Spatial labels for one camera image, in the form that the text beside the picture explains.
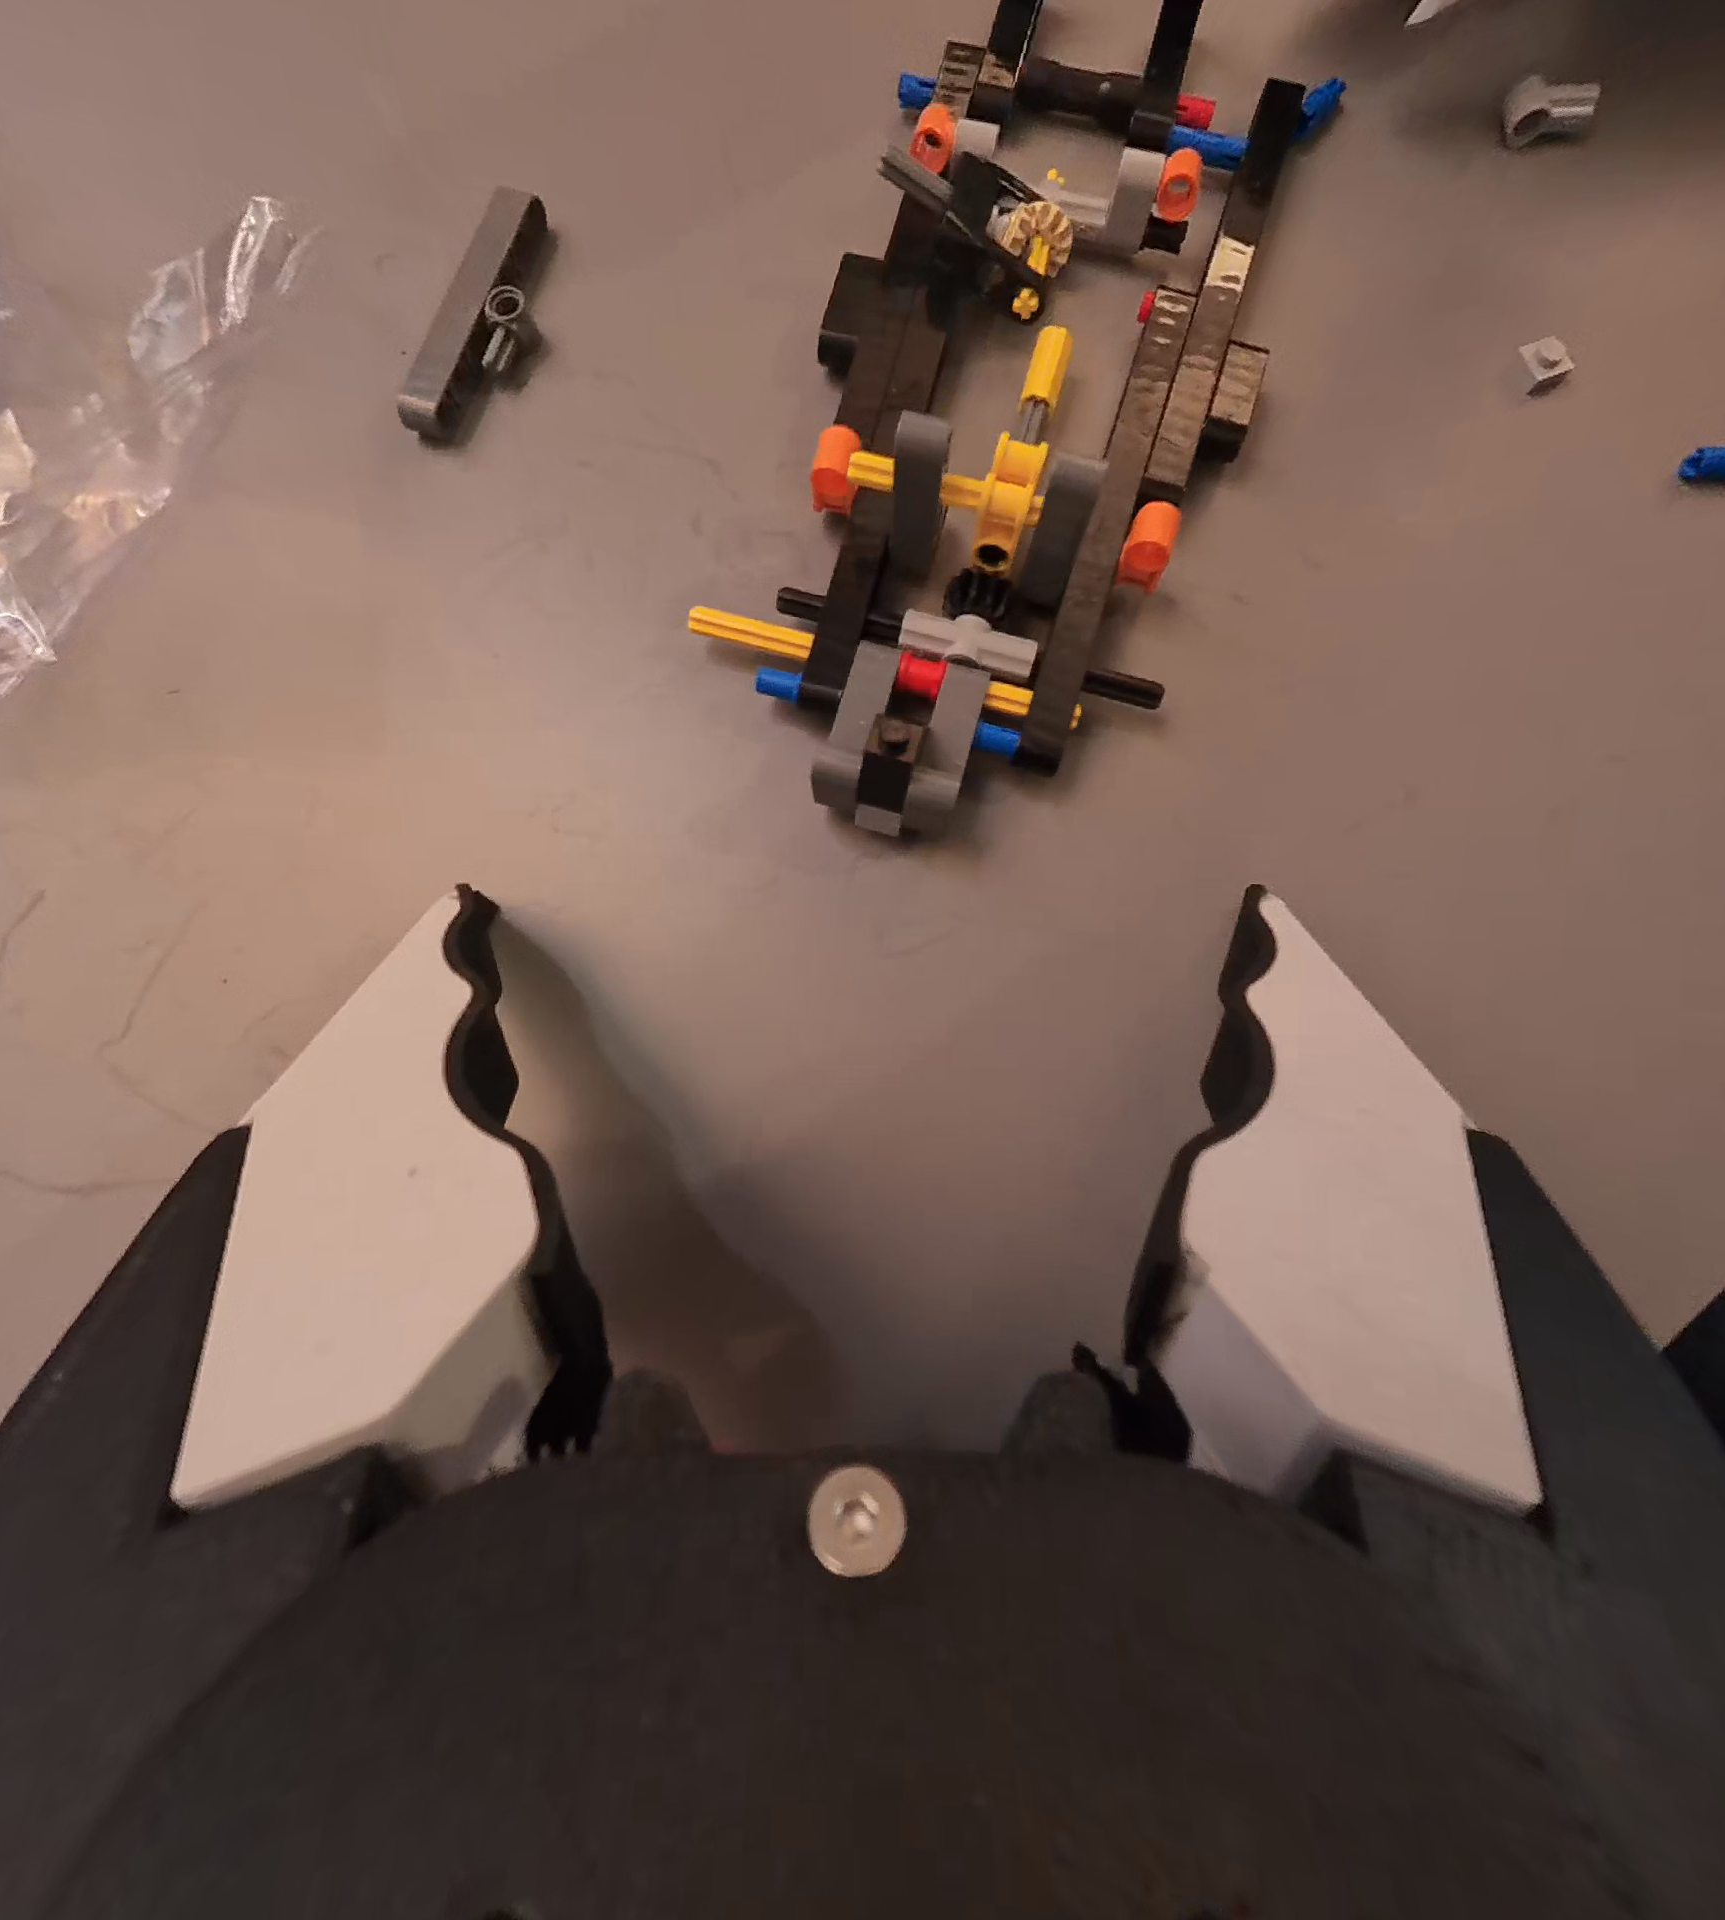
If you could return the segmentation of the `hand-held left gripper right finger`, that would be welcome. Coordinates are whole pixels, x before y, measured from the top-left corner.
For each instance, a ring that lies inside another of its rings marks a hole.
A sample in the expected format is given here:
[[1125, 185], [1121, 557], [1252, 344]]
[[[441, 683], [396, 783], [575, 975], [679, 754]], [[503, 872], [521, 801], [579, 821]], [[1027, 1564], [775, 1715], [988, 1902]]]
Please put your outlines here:
[[1263, 884], [1216, 998], [1209, 1125], [1162, 1181], [1121, 1363], [1080, 1355], [1116, 1443], [1279, 1502], [1353, 1452], [1534, 1510], [1466, 1114]]

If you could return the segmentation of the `clear plastic bag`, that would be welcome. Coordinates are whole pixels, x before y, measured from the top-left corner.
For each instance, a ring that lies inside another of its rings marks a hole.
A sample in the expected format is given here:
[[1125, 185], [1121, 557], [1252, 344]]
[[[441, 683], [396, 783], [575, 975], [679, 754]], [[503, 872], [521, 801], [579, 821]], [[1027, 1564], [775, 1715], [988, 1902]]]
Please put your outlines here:
[[254, 196], [98, 326], [0, 269], [0, 708], [219, 440], [309, 245]]

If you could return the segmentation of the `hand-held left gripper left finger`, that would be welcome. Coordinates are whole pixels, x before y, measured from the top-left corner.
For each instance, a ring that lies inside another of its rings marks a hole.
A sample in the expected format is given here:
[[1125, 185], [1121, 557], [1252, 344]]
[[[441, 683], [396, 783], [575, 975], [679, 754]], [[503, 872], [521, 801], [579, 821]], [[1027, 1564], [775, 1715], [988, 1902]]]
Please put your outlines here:
[[171, 1498], [378, 1447], [441, 1493], [590, 1444], [604, 1312], [511, 1129], [496, 902], [437, 900], [247, 1115]]

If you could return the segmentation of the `black lego chassis assembly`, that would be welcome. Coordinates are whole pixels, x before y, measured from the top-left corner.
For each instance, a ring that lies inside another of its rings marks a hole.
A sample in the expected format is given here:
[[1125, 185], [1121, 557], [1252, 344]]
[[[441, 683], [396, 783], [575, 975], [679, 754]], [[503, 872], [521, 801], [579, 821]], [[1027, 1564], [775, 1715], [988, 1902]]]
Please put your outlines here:
[[[1041, 5], [1003, 2], [898, 82], [891, 240], [844, 258], [818, 340], [841, 384], [810, 460], [813, 510], [845, 524], [827, 588], [779, 592], [782, 624], [685, 620], [827, 720], [813, 798], [850, 828], [939, 835], [971, 755], [1049, 776], [1083, 705], [1162, 708], [1095, 647], [1116, 592], [1162, 583], [1196, 471], [1247, 445], [1270, 356], [1238, 308], [1286, 165], [1347, 91], [1270, 79], [1243, 136], [1210, 132], [1184, 91], [1201, 12], [1160, 5], [1140, 66], [1098, 73], [1035, 55]], [[1178, 255], [1205, 173], [1229, 179], [1201, 282], [1144, 294], [1103, 456], [1053, 447], [1072, 335], [1049, 287], [1074, 251]]]

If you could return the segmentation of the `dark grey lego beam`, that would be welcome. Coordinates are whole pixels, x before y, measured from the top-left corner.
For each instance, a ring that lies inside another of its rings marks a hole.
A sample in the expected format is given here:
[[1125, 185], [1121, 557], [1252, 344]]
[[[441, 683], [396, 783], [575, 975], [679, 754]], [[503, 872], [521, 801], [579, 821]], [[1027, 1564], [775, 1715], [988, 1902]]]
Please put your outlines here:
[[550, 240], [543, 199], [491, 194], [396, 394], [396, 416], [422, 445], [458, 445], [478, 402], [535, 353], [531, 300]]

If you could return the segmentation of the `grey lego connector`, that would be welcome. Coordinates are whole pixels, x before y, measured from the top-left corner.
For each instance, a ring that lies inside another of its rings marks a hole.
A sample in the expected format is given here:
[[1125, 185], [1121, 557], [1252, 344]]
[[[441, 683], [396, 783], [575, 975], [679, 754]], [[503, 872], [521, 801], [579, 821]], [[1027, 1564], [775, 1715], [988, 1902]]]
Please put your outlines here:
[[1508, 151], [1548, 138], [1583, 138], [1601, 102], [1598, 82], [1553, 82], [1527, 75], [1498, 102], [1498, 138]]

